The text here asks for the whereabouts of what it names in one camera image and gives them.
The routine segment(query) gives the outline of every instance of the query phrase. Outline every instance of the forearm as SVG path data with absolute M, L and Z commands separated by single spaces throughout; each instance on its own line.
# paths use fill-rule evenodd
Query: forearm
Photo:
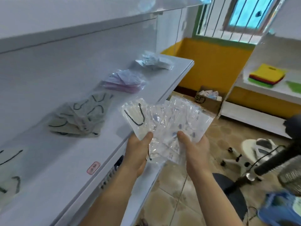
M 192 182 L 207 226 L 243 226 L 212 173 L 197 172 Z
M 81 226 L 119 226 L 137 173 L 121 165 L 103 193 L 91 206 Z

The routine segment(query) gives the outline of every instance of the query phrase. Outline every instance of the pink label sticker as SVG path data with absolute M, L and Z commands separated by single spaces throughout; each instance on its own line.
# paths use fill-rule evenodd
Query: pink label sticker
M 89 175 L 94 174 L 94 172 L 98 169 L 98 167 L 100 167 L 100 163 L 99 162 L 94 162 L 91 167 L 89 167 L 89 169 L 87 170 L 87 173 Z

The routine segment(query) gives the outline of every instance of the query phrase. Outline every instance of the hand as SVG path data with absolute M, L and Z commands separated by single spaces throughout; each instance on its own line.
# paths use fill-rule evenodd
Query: hand
M 186 147 L 186 169 L 190 178 L 196 173 L 210 172 L 209 168 L 209 140 L 205 135 L 198 143 L 190 141 L 182 131 L 177 133 L 179 141 Z
M 153 138 L 153 133 L 149 132 L 145 135 L 143 140 L 139 140 L 135 133 L 133 133 L 126 145 L 126 153 L 123 163 L 127 168 L 135 171 L 139 177 L 146 165 L 146 157 L 148 156 L 148 145 Z

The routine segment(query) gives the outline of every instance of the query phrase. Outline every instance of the window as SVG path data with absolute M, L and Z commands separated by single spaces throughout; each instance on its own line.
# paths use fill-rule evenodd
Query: window
M 212 0 L 199 7 L 194 34 L 257 44 L 284 0 Z

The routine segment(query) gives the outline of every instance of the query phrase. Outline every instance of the left hand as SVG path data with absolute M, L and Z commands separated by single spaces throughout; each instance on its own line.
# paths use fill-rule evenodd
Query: left hand
M 146 157 L 148 156 L 148 145 L 153 139 L 153 133 L 148 132 L 143 140 L 139 140 L 135 133 L 133 133 L 126 145 L 126 153 L 123 159 L 123 164 L 135 171 L 139 177 L 145 168 Z

